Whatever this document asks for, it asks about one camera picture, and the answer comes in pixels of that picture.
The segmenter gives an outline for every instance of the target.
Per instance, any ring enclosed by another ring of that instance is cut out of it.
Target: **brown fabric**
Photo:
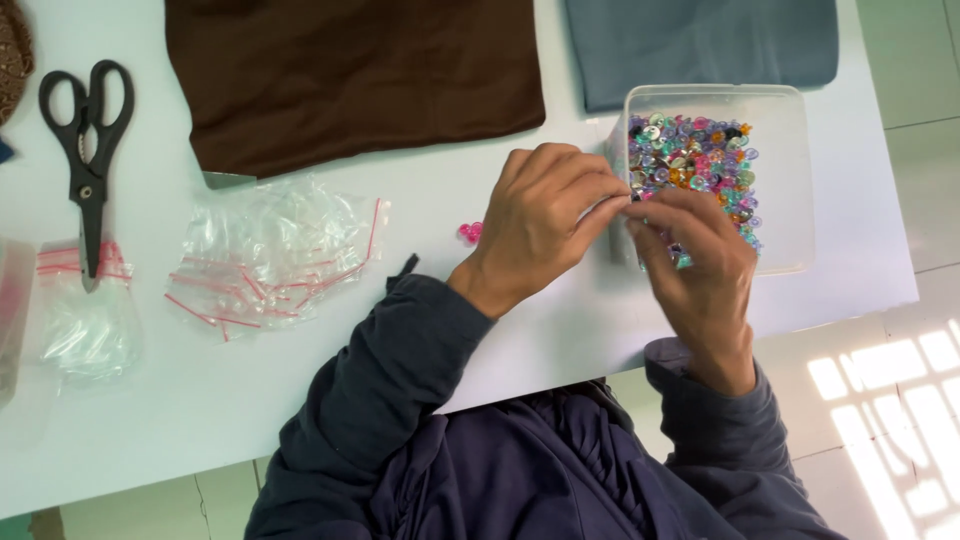
[[[545,113],[532,0],[166,0],[204,171],[259,178]]]
[[[0,126],[13,115],[34,72],[30,30],[13,0],[0,0]]]

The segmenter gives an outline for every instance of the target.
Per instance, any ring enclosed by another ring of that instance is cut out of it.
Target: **clear plastic box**
[[[36,252],[0,237],[0,407],[13,398]]]
[[[613,173],[629,181],[627,131],[631,116],[682,114],[696,118],[748,123],[750,148],[759,151],[753,162],[763,226],[756,237],[763,244],[756,274],[770,276],[801,272],[813,264],[813,181],[806,134],[803,95],[793,86],[776,85],[658,85],[638,86],[627,94],[623,113],[607,139],[605,153]],[[615,258],[636,260],[623,220],[611,227]]]

